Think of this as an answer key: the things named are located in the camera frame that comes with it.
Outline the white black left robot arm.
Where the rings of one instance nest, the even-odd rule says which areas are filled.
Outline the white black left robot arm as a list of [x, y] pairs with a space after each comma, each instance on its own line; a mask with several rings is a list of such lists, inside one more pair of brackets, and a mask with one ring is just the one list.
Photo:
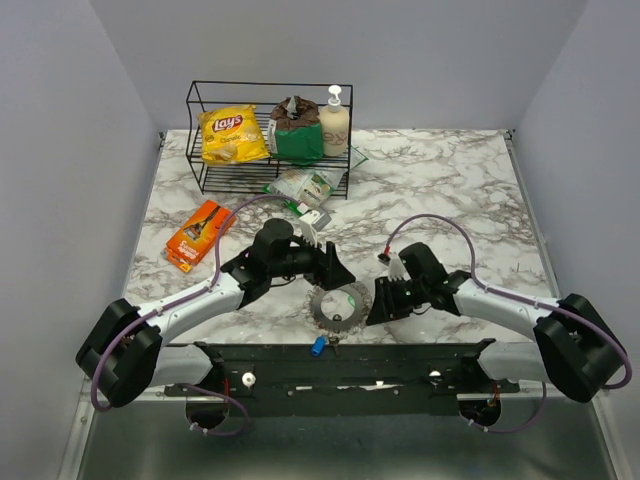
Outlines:
[[161, 350], [201, 323], [255, 302], [276, 278], [303, 277], [324, 290], [354, 282], [336, 246], [295, 235], [286, 220], [267, 220], [253, 243], [199, 284], [173, 296], [134, 306], [124, 298], [103, 311], [76, 355], [90, 378], [94, 408], [125, 406], [153, 383]]

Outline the metal disc keyring organizer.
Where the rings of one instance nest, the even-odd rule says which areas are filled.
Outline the metal disc keyring organizer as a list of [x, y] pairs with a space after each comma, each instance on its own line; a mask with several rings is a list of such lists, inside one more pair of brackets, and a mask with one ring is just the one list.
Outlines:
[[[355, 301], [352, 307], [347, 297]], [[362, 282], [354, 282], [335, 290], [311, 289], [305, 299], [307, 321], [321, 332], [349, 335], [364, 326], [372, 306], [371, 295]]]

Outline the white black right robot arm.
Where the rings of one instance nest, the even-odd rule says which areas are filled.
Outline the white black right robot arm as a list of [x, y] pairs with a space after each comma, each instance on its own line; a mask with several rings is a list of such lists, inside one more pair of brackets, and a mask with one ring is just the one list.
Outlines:
[[401, 265], [409, 276], [375, 280], [367, 325], [404, 319], [428, 305], [526, 337], [524, 343], [493, 342], [464, 362], [460, 379], [471, 391], [483, 391], [495, 380], [523, 379], [549, 382], [569, 399], [587, 403], [623, 366], [621, 344], [580, 295], [543, 302], [511, 291], [492, 293], [468, 272], [447, 272], [422, 242], [405, 247], [387, 262]]

